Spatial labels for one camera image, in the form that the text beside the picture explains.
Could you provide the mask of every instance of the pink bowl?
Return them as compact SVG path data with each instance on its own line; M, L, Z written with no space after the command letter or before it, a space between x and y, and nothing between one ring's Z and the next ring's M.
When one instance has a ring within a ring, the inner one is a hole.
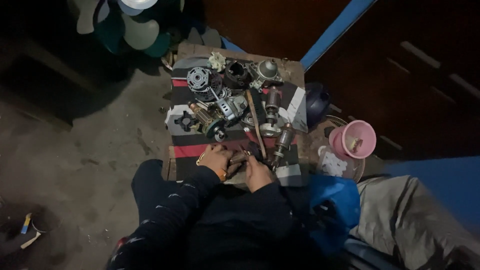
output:
M346 142L351 142L354 138L363 140L356 153L352 153L346 145ZM375 150L377 136L370 124L362 120L355 120L332 130L328 142L340 156L364 159Z

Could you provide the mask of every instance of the hand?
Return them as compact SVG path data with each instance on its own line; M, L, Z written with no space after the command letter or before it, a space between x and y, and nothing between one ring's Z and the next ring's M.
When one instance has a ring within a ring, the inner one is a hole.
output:
M233 156L232 151L224 150L221 145L216 145L213 147L212 145L207 145L205 149L205 154L198 162L198 166L206 166L213 170L215 173L218 172L220 169L227 172L227 177L229 174L233 173L241 164L236 164L233 166L228 167L227 164L230 158Z
M245 183L250 189L250 192L255 192L258 189L273 183L273 174L268 167L259 163L254 156L247 158L247 177Z

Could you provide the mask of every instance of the gray tarp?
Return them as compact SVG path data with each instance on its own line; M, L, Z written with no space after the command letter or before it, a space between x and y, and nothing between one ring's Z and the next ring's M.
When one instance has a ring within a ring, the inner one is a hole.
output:
M480 243L418 178L372 178L358 189L361 216L351 235L411 270L445 269L455 261L480 269Z

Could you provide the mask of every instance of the striped cloth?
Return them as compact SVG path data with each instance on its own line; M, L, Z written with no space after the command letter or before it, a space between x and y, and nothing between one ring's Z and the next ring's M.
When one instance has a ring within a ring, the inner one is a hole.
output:
M165 124L172 135L177 165L177 180L190 176L190 173L196 166L196 161L208 144L218 144L214 138L208 139L204 134L194 130L185 132L179 125L174 123L175 119L183 115L183 111L193 115L192 110L187 105L188 101L194 99L193 93L187 86L187 72L193 67L207 67L208 57L209 55L192 56L178 61L173 66L172 97ZM251 61L239 60L239 62L246 63ZM285 122L291 122L295 129L307 132L305 90L289 82L285 82L278 89L281 91L282 96L278 124L282 126ZM261 95L263 101L266 100L265 93L267 91L267 89L264 89L264 94ZM227 149L237 150L239 149L238 145L246 147L249 141L258 143L255 131L245 132L243 130L244 125L244 123L240 122L233 127L226 128L227 138L220 144ZM274 151L275 138L264 138L264 143L267 152ZM297 140L294 139L290 150L285 153L285 157L276 171L282 185L301 185L298 162Z

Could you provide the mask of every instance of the person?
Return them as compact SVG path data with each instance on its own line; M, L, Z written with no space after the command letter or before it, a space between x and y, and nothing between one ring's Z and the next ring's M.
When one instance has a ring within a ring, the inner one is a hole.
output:
M162 179L162 161L142 163L132 181L140 225L107 268L318 268L320 251L267 166L248 157L249 192L221 185L224 173L236 169L227 168L232 154L208 145L181 184Z

